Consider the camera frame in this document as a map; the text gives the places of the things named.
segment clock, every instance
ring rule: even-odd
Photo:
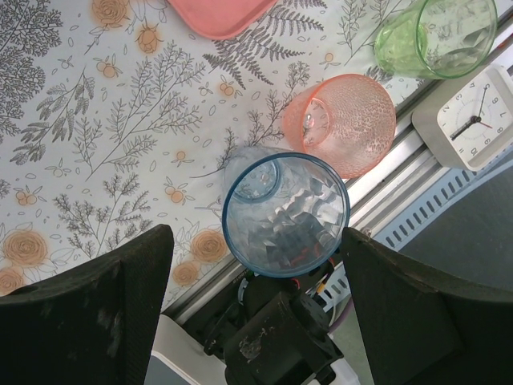
[[[513,143],[513,80],[495,65],[445,80],[412,123],[441,165],[478,171]]]

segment floral tablecloth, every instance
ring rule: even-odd
[[[168,306],[226,263],[222,170],[237,147],[286,147],[294,95],[350,72],[396,104],[418,87],[373,58],[409,4],[280,0],[213,42],[165,0],[0,0],[0,294],[165,223]]]

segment green cup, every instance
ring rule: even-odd
[[[458,78],[487,57],[496,31],[493,0],[417,0],[379,31],[374,52],[390,73]]]

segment pink plate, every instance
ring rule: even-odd
[[[277,0],[168,0],[198,34],[230,39],[258,19]]]

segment gray floor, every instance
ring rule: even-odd
[[[356,371],[361,385],[374,385],[370,374],[369,362],[367,361],[366,350],[363,346],[362,333],[353,310],[348,318],[333,333],[335,343],[344,353],[345,359]]]

